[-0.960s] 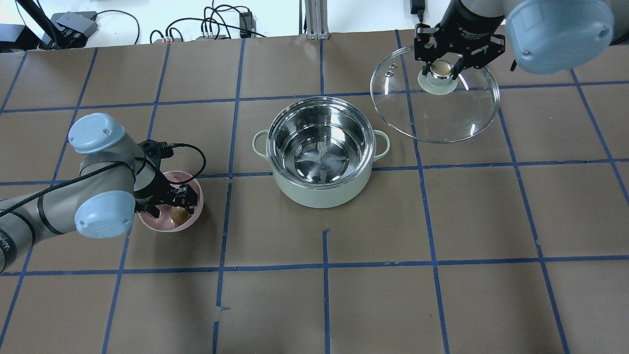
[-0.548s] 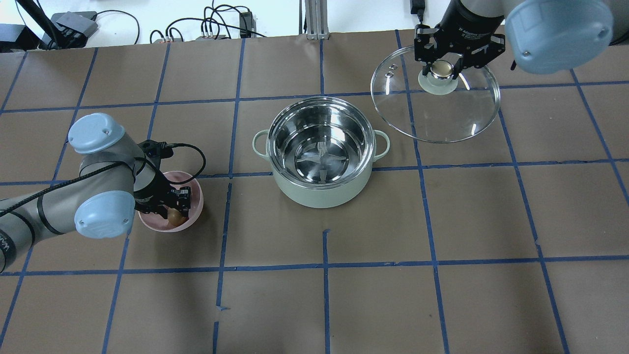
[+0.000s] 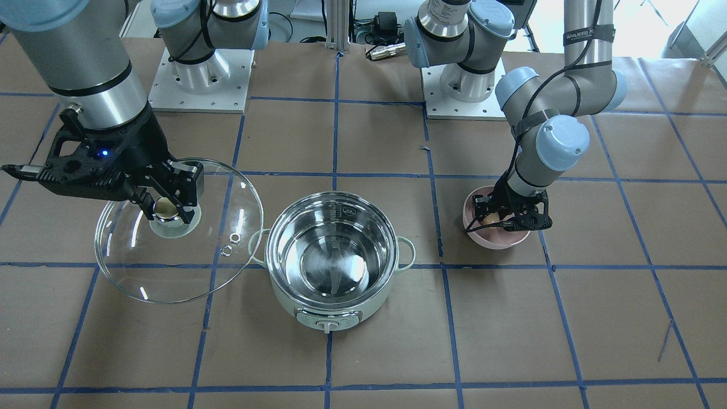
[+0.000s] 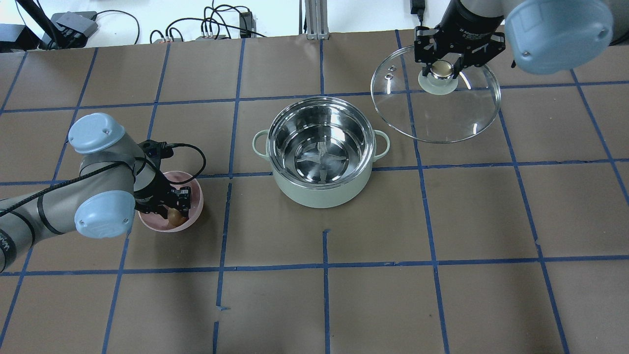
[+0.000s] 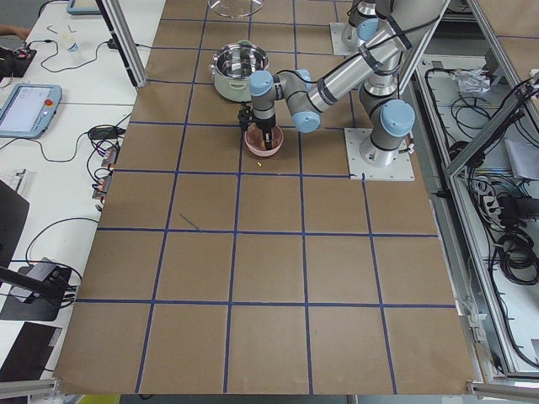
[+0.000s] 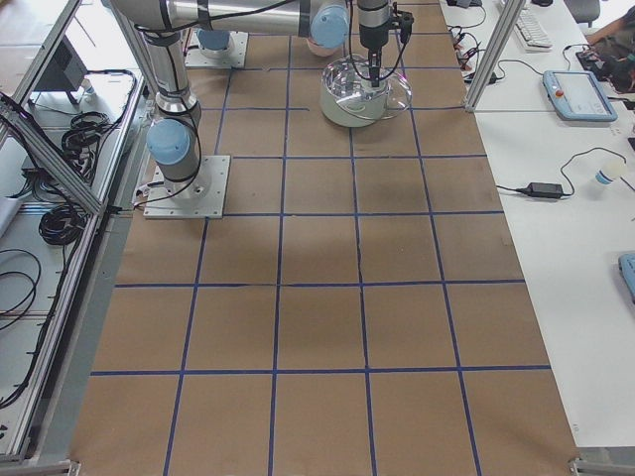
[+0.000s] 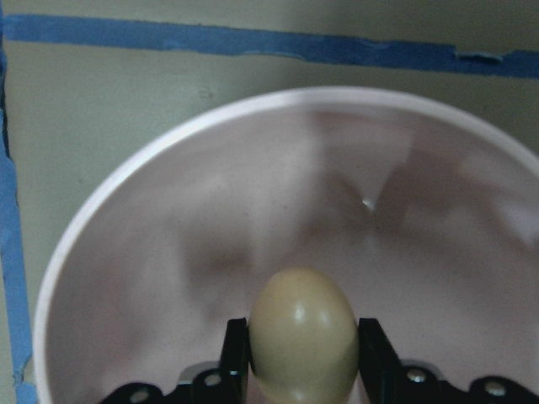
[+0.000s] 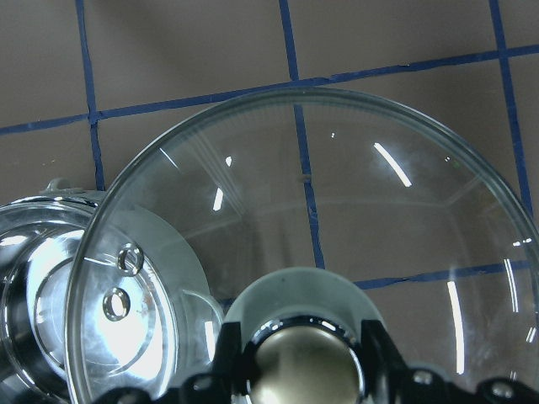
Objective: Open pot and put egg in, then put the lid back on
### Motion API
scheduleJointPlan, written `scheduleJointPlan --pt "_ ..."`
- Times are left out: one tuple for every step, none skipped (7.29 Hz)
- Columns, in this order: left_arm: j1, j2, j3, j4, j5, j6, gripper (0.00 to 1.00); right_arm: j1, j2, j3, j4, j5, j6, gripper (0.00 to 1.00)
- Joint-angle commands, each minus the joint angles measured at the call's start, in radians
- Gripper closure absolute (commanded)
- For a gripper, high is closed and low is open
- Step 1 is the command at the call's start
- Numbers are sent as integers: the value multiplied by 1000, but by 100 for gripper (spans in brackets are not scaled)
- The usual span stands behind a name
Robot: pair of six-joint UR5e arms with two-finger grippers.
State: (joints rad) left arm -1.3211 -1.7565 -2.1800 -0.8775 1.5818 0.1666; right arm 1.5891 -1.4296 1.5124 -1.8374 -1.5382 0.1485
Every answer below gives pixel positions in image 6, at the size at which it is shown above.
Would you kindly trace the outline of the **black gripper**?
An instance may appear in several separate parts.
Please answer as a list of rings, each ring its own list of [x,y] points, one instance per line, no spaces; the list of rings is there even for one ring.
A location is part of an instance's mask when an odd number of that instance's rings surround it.
[[[389,33],[398,30],[401,44],[406,45],[415,19],[412,12],[400,10],[397,2],[359,0],[356,4],[360,43],[369,50],[368,81],[376,88],[381,80],[381,50],[388,43]]]

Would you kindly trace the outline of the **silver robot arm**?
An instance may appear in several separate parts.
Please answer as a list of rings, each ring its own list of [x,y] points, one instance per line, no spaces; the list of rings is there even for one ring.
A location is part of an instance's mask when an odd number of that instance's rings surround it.
[[[229,31],[199,29],[196,31],[198,47],[211,55],[228,52],[232,48]]]
[[[319,48],[341,46],[356,25],[367,52],[369,82],[379,85],[382,50],[391,31],[408,40],[414,18],[386,1],[115,1],[115,11],[141,33],[158,85],[163,119],[152,126],[147,145],[164,176],[168,197],[196,203],[212,184],[203,159],[194,150],[199,102],[191,91],[182,32],[199,28],[214,35],[281,34],[305,38]]]

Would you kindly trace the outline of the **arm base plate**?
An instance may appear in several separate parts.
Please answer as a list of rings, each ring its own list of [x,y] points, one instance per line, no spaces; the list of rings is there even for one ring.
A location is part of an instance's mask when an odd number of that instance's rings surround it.
[[[143,215],[147,219],[198,219],[223,217],[230,157],[203,156],[197,177],[184,191],[187,181],[174,183],[165,180],[159,166],[155,166],[153,181],[162,184],[150,188]]]
[[[186,67],[243,68],[248,38],[243,32],[195,29],[186,46]]]

